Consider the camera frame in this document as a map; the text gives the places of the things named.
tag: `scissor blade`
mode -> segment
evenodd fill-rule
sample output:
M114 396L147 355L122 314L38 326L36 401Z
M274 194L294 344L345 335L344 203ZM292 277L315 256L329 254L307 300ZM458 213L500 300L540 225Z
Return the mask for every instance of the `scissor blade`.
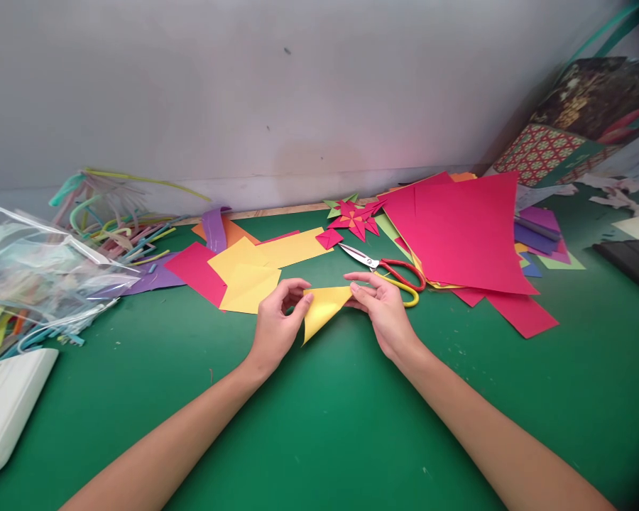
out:
M378 266L378 261L368 257L366 254L357 250L357 248L352 248L351 246L344 245L343 243L339 243L341 248L343 248L348 255L350 255L353 259L358 260L360 263L367 265L370 268L376 268Z

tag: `origami star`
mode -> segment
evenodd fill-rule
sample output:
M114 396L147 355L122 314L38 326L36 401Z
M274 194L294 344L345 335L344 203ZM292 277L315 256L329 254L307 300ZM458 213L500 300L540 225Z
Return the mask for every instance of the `origami star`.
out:
M357 193L352 194L350 197L346 197L342 201L331 201L325 200L323 201L329 208L329 216L327 218L334 218L335 216L339 216L341 214L341 202L355 202L357 200Z
M379 236L376 220L372 215L376 213L385 201L370 202L364 208L359 209L352 201L337 201L340 209L340 217L334 220L329 227L331 229L348 229L363 242L366 240L365 230Z

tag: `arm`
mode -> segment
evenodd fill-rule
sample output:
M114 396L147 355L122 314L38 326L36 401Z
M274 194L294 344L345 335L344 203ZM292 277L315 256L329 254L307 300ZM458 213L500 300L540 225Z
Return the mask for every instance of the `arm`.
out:
M422 344L397 287L371 273L349 273L348 305L369 314L379 345L464 447L511 511L612 510L573 468L487 402Z
M291 348L312 295L302 279L280 282L258 308L246 360L123 453L76 493L65 511L160 510L244 403ZM286 315L295 306L292 314Z

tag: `forearm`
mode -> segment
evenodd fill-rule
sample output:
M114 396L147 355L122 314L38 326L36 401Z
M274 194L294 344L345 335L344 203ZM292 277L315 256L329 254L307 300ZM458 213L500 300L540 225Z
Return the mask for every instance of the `forearm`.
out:
M395 361L509 510L612 510L573 468L420 345Z
M267 377L267 372L244 362L133 445L62 509L162 509Z

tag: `black object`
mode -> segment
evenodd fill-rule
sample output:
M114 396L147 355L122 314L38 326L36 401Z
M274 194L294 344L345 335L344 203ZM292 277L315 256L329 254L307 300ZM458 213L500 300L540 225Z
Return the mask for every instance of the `black object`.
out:
M639 285L639 240L604 241L591 247Z

